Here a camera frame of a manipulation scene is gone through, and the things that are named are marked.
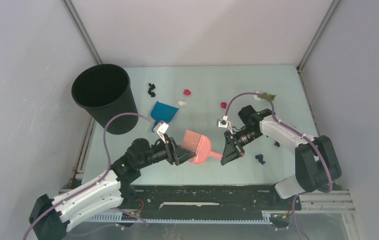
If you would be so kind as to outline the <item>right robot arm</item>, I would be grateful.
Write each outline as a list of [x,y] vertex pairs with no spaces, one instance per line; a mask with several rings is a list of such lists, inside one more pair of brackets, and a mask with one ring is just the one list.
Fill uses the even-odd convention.
[[274,139],[294,155],[295,173],[275,183],[268,195],[268,202],[274,209],[283,208],[289,198],[295,195],[319,189],[330,192],[333,181],[342,176],[339,160],[329,137],[301,133],[279,121],[270,109],[255,111],[251,105],[247,105],[238,112],[238,116],[243,127],[237,132],[225,131],[221,165],[243,157],[244,146],[261,136]]

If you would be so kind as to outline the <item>pink hand brush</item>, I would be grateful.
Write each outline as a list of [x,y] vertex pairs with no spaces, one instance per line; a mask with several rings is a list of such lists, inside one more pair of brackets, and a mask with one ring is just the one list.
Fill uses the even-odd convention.
[[223,157],[221,153],[212,151],[212,142],[206,135],[196,133],[189,129],[184,133],[181,146],[195,153],[195,157],[190,160],[190,162],[195,165],[205,163],[208,158],[221,160]]

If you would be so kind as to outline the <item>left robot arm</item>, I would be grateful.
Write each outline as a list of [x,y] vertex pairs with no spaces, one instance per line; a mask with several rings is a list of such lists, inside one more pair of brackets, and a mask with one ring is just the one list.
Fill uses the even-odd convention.
[[96,214],[119,206],[132,207],[136,192],[131,183],[141,176],[141,169],[161,161],[179,166],[195,156],[173,138],[158,139],[154,144],[137,138],[109,169],[89,182],[52,198],[40,196],[29,216],[31,229],[39,240],[62,240]]

